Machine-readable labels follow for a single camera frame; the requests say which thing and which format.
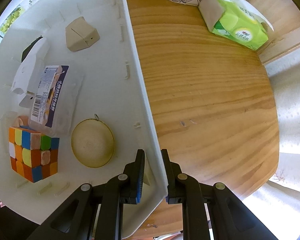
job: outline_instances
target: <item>screw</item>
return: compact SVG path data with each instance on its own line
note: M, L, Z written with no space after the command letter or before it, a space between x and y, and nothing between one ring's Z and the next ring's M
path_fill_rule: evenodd
M184 174L184 173L178 174L178 179L184 180L184 179L187 179L187 178L188 178L187 174Z
M119 180L126 180L128 178L128 175L127 174L120 174L119 176L118 176L118 179Z
M222 182L218 182L218 183L216 183L216 188L220 189L220 190L223 190L223 189L226 188L226 186Z
M83 184L82 186L81 186L81 190L82 191L87 191L87 190L89 190L90 189L90 185L89 184Z

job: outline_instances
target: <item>green foliage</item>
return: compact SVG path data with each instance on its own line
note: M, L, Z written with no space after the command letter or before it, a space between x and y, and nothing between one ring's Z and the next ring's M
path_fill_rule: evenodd
M18 6L13 12L6 18L3 24L0 26L0 32L5 35L11 26L11 24L22 14L21 7Z

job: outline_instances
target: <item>barcode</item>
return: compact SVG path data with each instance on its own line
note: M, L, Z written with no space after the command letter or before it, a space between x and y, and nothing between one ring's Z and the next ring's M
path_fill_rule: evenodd
M34 99L33 109L32 109L32 115L35 117L39 116L39 109L41 104L42 96L36 95Z

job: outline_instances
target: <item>wooden wall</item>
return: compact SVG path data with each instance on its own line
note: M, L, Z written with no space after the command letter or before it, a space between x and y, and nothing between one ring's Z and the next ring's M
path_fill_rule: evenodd
M269 63L300 47L300 11L292 0L248 0L273 25L269 40L259 50L261 63Z

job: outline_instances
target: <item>wooden surface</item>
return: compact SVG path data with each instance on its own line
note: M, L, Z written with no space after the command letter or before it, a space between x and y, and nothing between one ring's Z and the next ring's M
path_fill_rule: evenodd
M250 195L279 157L274 97L257 53L209 33L197 7L127 1L160 147L200 182ZM131 238L181 230L181 214L161 203Z
M300 47L300 11L292 0L248 0L274 27L258 54L269 63Z

